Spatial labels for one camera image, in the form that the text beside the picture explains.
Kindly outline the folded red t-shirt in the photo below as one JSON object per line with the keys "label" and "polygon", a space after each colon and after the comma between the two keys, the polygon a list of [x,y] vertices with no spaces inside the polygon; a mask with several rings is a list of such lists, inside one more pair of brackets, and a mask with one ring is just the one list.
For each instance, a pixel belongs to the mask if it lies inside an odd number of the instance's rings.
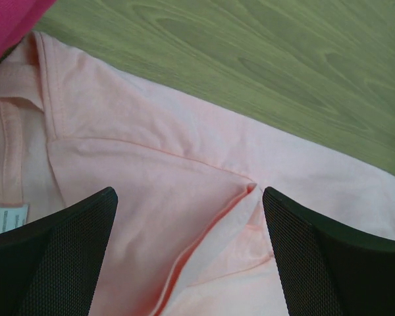
{"label": "folded red t-shirt", "polygon": [[55,3],[55,0],[0,0],[0,63]]}

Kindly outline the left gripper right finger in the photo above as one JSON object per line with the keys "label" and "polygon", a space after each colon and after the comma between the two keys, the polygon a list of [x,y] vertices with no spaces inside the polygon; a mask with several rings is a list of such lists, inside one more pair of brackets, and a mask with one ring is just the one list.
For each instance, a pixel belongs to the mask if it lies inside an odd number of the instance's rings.
{"label": "left gripper right finger", "polygon": [[289,315],[395,315],[395,241],[272,187],[263,208]]}

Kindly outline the salmon pink t-shirt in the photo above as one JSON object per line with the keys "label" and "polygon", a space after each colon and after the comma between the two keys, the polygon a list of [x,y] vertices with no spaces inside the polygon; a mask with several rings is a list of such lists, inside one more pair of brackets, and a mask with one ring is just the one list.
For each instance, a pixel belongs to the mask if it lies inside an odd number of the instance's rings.
{"label": "salmon pink t-shirt", "polygon": [[268,186],[395,240],[392,175],[29,34],[0,64],[0,205],[34,221],[108,186],[91,315],[285,315]]}

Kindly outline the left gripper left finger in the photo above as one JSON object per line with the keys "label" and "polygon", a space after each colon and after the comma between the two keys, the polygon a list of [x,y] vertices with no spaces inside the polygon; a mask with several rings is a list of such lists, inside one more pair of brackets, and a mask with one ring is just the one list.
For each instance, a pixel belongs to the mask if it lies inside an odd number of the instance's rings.
{"label": "left gripper left finger", "polygon": [[108,187],[0,233],[0,315],[88,315],[117,205]]}

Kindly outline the white garment care label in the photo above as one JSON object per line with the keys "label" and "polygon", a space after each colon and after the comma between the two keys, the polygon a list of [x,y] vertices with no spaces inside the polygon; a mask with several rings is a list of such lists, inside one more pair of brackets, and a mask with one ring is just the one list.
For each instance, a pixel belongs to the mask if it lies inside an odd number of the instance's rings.
{"label": "white garment care label", "polygon": [[0,206],[0,234],[22,227],[26,224],[29,205]]}

